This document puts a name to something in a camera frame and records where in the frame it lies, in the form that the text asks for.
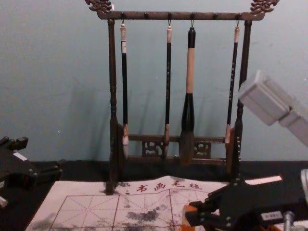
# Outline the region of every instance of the crossbar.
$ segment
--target crossbar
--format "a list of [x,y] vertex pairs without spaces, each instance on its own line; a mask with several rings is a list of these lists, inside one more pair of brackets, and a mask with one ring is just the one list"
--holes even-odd
[[142,12],[142,11],[97,11],[100,19],[113,20],[240,20],[261,21],[265,13],[253,15],[249,12]]
[[[168,164],[180,164],[180,159],[178,156],[167,156],[165,160],[161,157],[147,157],[147,156],[137,156],[130,155],[128,156],[128,161],[139,162],[139,163],[168,163]],[[226,165],[225,158],[210,158],[210,159],[201,159],[201,158],[193,158],[192,164],[200,164],[200,165]]]
[[[137,135],[129,134],[130,141],[145,141],[145,142],[164,142],[164,136],[161,135]],[[170,136],[170,142],[179,142],[179,136]],[[195,137],[195,142],[207,142],[207,143],[224,143],[225,137]]]

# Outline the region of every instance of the large calligraphy brush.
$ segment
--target large calligraphy brush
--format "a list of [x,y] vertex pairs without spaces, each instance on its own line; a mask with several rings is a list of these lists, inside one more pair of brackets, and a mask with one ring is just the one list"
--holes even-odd
[[187,165],[194,155],[194,111],[193,111],[193,75],[194,75],[194,47],[196,32],[193,27],[188,32],[186,95],[182,115],[182,131],[179,143],[180,163]]

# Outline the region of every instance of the calligraphy brush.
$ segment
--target calligraphy brush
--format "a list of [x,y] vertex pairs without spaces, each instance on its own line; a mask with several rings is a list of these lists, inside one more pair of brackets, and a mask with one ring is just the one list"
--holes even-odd
[[128,101],[127,101],[127,63],[126,63],[126,26],[121,24],[121,47],[122,47],[122,78],[123,78],[123,152],[128,157]]
[[234,89],[234,77],[236,68],[236,56],[237,56],[237,45],[239,40],[240,28],[236,25],[234,31],[234,47],[233,47],[233,58],[232,58],[232,69],[231,69],[231,80],[230,80],[230,92],[229,92],[229,105],[228,105],[228,117],[227,117],[227,128],[225,143],[230,143],[230,124],[231,124],[231,113],[232,113],[232,101],[233,101],[233,89]]
[[172,27],[170,25],[167,28],[167,89],[166,89],[166,118],[165,118],[165,137],[164,137],[164,155],[165,159],[168,154],[170,133],[169,133],[169,114],[170,114],[170,84],[171,84],[171,39],[172,39]]
[[179,156],[182,165],[188,165],[194,155],[194,111],[193,111],[193,75],[194,75],[194,48],[196,31],[192,27],[188,32],[186,95],[182,114],[182,131],[179,143]]

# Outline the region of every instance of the black machine part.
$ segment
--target black machine part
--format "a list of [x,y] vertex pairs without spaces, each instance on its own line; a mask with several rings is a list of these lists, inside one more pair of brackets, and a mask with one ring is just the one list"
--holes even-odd
[[[0,191],[7,187],[32,189],[36,185],[60,179],[60,164],[63,161],[45,169],[38,169],[16,151],[26,148],[27,143],[27,137],[17,140],[4,137],[0,140]],[[6,204],[5,199],[1,197],[0,206],[5,207]]]
[[249,185],[239,177],[228,186],[209,193],[205,202],[191,202],[197,211],[186,212],[185,217],[191,226],[209,225],[233,231],[283,223],[286,212],[295,215],[294,221],[306,220],[307,176],[308,171],[303,170],[280,181],[258,185]]

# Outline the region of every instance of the label sticker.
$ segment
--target label sticker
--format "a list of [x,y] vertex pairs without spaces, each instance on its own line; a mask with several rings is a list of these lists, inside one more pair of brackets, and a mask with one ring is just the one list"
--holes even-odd
[[27,160],[26,157],[24,157],[23,155],[21,155],[20,153],[13,153],[14,156],[18,157],[19,159],[21,159],[22,161]]
[[275,181],[281,181],[282,178],[281,176],[274,176],[274,177],[266,177],[266,178],[259,178],[259,179],[254,179],[254,180],[245,180],[246,184],[250,185],[258,185],[258,184],[266,184],[266,183],[271,183]]
[[122,53],[126,54],[126,42],[122,42]]
[[261,214],[263,220],[276,220],[282,219],[282,214],[280,211],[270,212],[270,213],[262,213]]

